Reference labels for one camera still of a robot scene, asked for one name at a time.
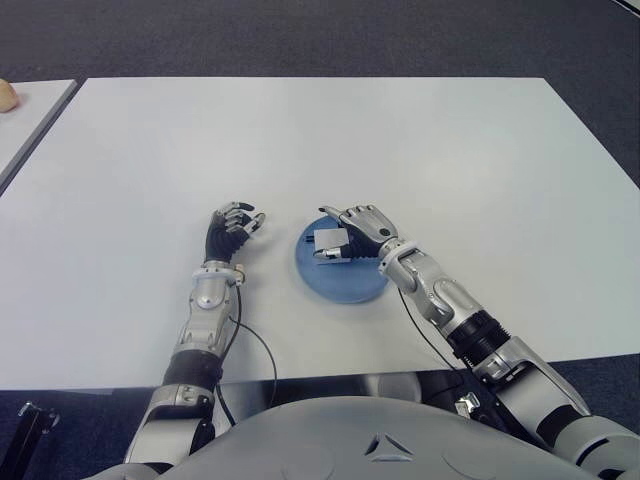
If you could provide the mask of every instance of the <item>black cable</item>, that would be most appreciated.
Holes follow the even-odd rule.
[[[236,324],[236,328],[231,335],[231,340],[229,340],[229,344],[227,348],[222,352],[222,357],[220,358],[221,362],[224,362],[224,359],[227,358],[227,354],[229,350],[231,350],[231,345],[236,341],[236,337],[238,336],[238,330],[240,330],[240,325],[242,324],[242,297],[240,296],[240,287],[236,285],[236,296],[238,297],[238,321],[234,322]]]
[[[220,400],[220,406],[222,407],[222,411],[227,416],[227,420],[229,420],[229,423],[231,424],[232,427],[235,426],[236,420],[233,418],[233,415],[231,415],[231,410],[229,410],[229,407],[227,406],[227,402],[224,401],[224,397],[222,396],[222,390],[220,389],[220,384],[216,385],[216,393],[218,394],[218,400]]]
[[[233,323],[236,324],[236,328],[233,331],[233,335],[231,336],[231,340],[229,341],[227,348],[225,348],[224,352],[222,353],[222,359],[224,360],[224,358],[229,353],[229,350],[231,349],[231,345],[233,345],[233,343],[235,342],[235,339],[238,335],[238,331],[240,330],[240,327],[248,330],[253,335],[255,335],[255,337],[260,341],[260,343],[262,343],[262,345],[266,349],[267,354],[271,359],[271,365],[273,366],[273,388],[271,391],[271,400],[269,401],[269,407],[268,407],[268,408],[271,408],[273,406],[273,402],[276,397],[276,390],[278,387],[278,369],[276,367],[276,361],[273,357],[273,353],[271,352],[271,349],[267,345],[267,342],[264,341],[264,339],[258,334],[258,332],[256,332],[251,327],[242,323],[242,297],[240,295],[240,289],[238,287],[236,287],[236,293],[238,295],[238,320],[234,320],[233,318],[229,317],[229,320],[231,320]],[[229,423],[233,427],[236,424],[236,421],[233,418],[231,411],[229,410],[229,406],[224,400],[224,396],[222,395],[222,389],[220,388],[220,384],[216,385],[216,394],[218,395],[218,399],[220,400],[220,406],[222,407],[222,410],[224,411],[224,414],[226,415],[227,420],[229,420]]]
[[[431,340],[429,340],[427,338],[427,336],[422,332],[422,330],[420,329],[420,327],[418,326],[418,324],[414,320],[413,315],[411,315],[411,311],[409,310],[409,306],[407,305],[407,302],[404,299],[404,295],[402,295],[402,291],[399,288],[398,288],[398,295],[400,295],[400,300],[402,300],[402,304],[404,305],[404,309],[407,311],[407,315],[409,315],[409,318],[411,319],[411,323],[413,323],[413,326],[416,327],[416,330],[418,330],[418,333],[420,334],[420,336],[424,339],[425,342],[427,342],[429,344],[431,349],[438,354],[438,356],[442,359],[442,361],[447,364],[447,366],[451,369],[451,371],[454,372],[458,376],[458,383],[456,385],[444,388],[442,390],[437,391],[436,393],[431,394],[429,396],[429,398],[427,398],[425,400],[425,402],[429,402],[430,400],[433,400],[433,398],[437,397],[438,395],[440,395],[442,393],[448,392],[449,390],[453,390],[453,389],[456,389],[458,387],[463,386],[464,385],[464,377],[462,376],[462,374],[453,365],[451,365],[451,363],[449,363],[449,361],[444,357],[444,355],[442,355],[442,353],[440,353],[440,350],[438,350],[436,348],[436,346],[433,343],[431,343]]]
[[[278,369],[276,368],[276,361],[273,358],[273,353],[271,353],[271,349],[269,348],[269,345],[267,345],[267,342],[265,342],[264,339],[253,328],[245,325],[244,323],[239,324],[233,318],[231,318],[230,320],[233,323],[238,324],[242,328],[244,328],[244,329],[248,330],[249,332],[253,333],[253,335],[255,335],[255,337],[258,340],[260,340],[260,343],[262,343],[262,345],[264,346],[265,350],[267,351],[267,354],[269,354],[269,358],[271,359],[271,365],[273,366],[273,388],[271,389],[271,400],[269,400],[269,408],[271,408],[273,406],[273,401],[276,398],[276,389],[278,388]]]
[[[238,321],[234,321],[234,323],[236,324],[236,328],[233,331],[233,334],[231,335],[231,340],[229,340],[229,344],[222,352],[222,357],[220,357],[221,363],[224,362],[225,358],[227,358],[227,355],[229,354],[229,350],[231,350],[231,345],[233,345],[233,342],[236,341],[236,337],[238,336],[240,325],[242,325],[242,296],[240,295],[240,287],[238,287],[237,285],[236,285],[236,295],[238,297]],[[227,402],[224,401],[220,384],[216,385],[216,393],[218,394],[218,400],[220,400],[220,406],[222,407],[222,411],[224,412],[224,414],[227,417],[227,420],[229,420],[229,423],[233,427],[236,424],[236,421],[233,418],[233,415],[231,415],[231,410],[229,410],[229,407],[227,406]]]

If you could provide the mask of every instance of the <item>gray carpet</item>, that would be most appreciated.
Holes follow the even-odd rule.
[[[543,77],[640,184],[640,21],[609,0],[0,0],[0,11],[0,77],[16,82]],[[640,356],[556,367],[596,414],[639,430]],[[279,400],[349,393],[344,379],[309,380],[283,385]],[[28,478],[95,473],[120,461],[148,394],[2,392],[0,455],[15,412],[32,399],[60,410],[63,421]]]

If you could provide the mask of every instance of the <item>beige object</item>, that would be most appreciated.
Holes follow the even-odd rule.
[[[5,113],[18,104],[18,95],[11,84],[0,78],[0,112]]]

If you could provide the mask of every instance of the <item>blue disc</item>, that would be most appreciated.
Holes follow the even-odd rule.
[[[322,217],[307,228],[296,244],[296,266],[304,281],[316,293],[336,303],[360,303],[371,300],[382,293],[387,284],[386,277],[378,272],[377,258],[354,258],[348,263],[318,265],[313,257],[314,230],[337,228],[330,217]]]

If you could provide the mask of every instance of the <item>robotic arm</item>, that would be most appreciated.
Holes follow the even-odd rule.
[[[409,296],[454,355],[489,388],[507,421],[539,445],[601,478],[637,478],[640,437],[592,416],[585,401],[526,343],[512,337],[460,284],[373,205],[320,211],[349,233],[349,245],[321,258],[377,257],[379,270]]]
[[[214,438],[213,391],[222,378],[222,365],[233,338],[228,335],[229,317],[240,307],[236,302],[245,280],[242,265],[232,266],[230,262],[264,223],[264,213],[253,218],[246,213],[253,209],[246,203],[231,202],[213,213],[205,260],[192,277],[189,319],[179,334],[162,386],[153,392],[125,463],[145,464],[162,473]]]

